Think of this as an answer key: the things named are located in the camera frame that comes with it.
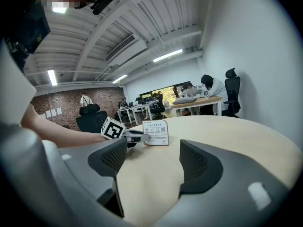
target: ceiling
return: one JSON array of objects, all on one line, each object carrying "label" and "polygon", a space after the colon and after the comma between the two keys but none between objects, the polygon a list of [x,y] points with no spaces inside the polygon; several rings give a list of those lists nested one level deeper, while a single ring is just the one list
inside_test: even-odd
[{"label": "ceiling", "polygon": [[[50,85],[48,69],[54,69],[58,84],[111,83],[121,75],[137,77],[152,60],[183,49],[199,50],[201,25],[198,0],[114,0],[98,16],[89,7],[68,8],[65,14],[45,8],[50,34],[25,66],[25,75],[37,88]],[[154,26],[165,47],[154,31]],[[122,65],[109,67],[104,58],[131,34],[146,42],[147,49]]]}]

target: fluorescent light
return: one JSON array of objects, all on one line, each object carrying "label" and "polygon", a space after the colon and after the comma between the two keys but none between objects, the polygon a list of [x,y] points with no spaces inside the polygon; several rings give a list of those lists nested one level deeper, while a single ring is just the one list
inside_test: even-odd
[{"label": "fluorescent light", "polygon": [[125,78],[125,77],[127,77],[127,75],[123,75],[122,77],[120,77],[120,78],[118,78],[117,80],[113,81],[113,83],[116,83],[116,82],[120,81],[121,79],[123,79],[123,78]]},{"label": "fluorescent light", "polygon": [[167,58],[167,57],[170,57],[170,56],[175,55],[175,54],[179,54],[179,53],[181,53],[181,52],[182,52],[182,49],[181,49],[181,50],[178,50],[178,51],[174,51],[174,52],[172,52],[172,53],[169,53],[169,54],[163,55],[163,56],[161,56],[161,57],[159,57],[159,58],[157,58],[157,59],[154,59],[153,62],[157,62],[157,61],[163,60],[163,59],[165,59],[165,58]]},{"label": "fluorescent light", "polygon": [[49,79],[51,80],[51,83],[53,86],[57,86],[57,81],[56,81],[56,76],[55,76],[55,71],[54,70],[48,70],[47,71]]},{"label": "fluorescent light", "polygon": [[66,8],[53,8],[53,11],[57,13],[65,13]]}]

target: desk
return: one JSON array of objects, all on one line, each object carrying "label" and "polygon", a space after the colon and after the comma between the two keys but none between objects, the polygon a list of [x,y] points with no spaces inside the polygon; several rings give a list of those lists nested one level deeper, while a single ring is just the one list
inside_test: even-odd
[{"label": "desk", "polygon": [[187,104],[173,104],[170,106],[173,109],[174,112],[174,117],[177,117],[177,110],[180,110],[180,115],[182,115],[181,109],[183,108],[193,108],[193,107],[200,107],[200,106],[205,106],[205,105],[210,105],[210,104],[217,104],[218,107],[218,116],[222,115],[222,109],[221,109],[221,100],[222,98],[219,96],[211,96],[208,99],[201,97],[198,98],[196,101],[192,103],[187,103]]},{"label": "desk", "polygon": [[[288,188],[300,173],[303,154],[287,137],[262,124],[231,117],[187,116],[165,119],[169,146],[137,144],[127,152],[117,183],[124,220],[150,226],[178,201],[183,183],[180,139],[242,153],[271,172]],[[142,126],[133,127],[142,130]]]},{"label": "desk", "polygon": [[131,118],[131,116],[130,116],[130,114],[129,114],[129,109],[132,109],[132,107],[128,107],[128,108],[124,108],[124,109],[119,109],[119,110],[117,111],[121,123],[123,123],[123,122],[122,122],[122,119],[121,119],[121,114],[120,114],[122,111],[127,111],[127,115],[128,115],[129,122],[130,122],[130,123],[133,122],[133,121],[132,121],[132,118]]},{"label": "desk", "polygon": [[133,111],[133,115],[134,115],[134,120],[136,121],[136,124],[138,125],[138,121],[137,121],[137,117],[136,117],[136,114],[134,112],[135,109],[139,109],[139,108],[145,108],[147,107],[147,111],[148,111],[148,115],[150,116],[150,119],[149,120],[152,120],[152,114],[151,114],[151,109],[150,109],[150,106],[158,103],[159,100],[156,100],[156,101],[152,101],[152,102],[149,102],[147,104],[142,104],[142,105],[138,105],[138,106],[134,106],[132,107],[132,111]]}]

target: chair armrest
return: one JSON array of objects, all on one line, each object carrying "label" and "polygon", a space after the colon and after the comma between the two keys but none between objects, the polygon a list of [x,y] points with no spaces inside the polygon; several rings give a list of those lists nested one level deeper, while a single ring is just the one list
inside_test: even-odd
[{"label": "chair armrest", "polygon": [[236,102],[237,102],[236,100],[230,100],[230,101],[226,101],[226,102],[223,102],[223,103],[224,104],[234,104]]}]

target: chair headrest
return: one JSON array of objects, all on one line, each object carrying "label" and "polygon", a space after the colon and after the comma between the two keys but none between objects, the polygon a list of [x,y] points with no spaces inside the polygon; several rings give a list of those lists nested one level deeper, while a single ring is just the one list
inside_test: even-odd
[{"label": "chair headrest", "polygon": [[227,78],[234,78],[234,77],[236,77],[237,74],[235,73],[235,68],[228,70],[228,71],[225,73],[225,76],[226,76]]}]

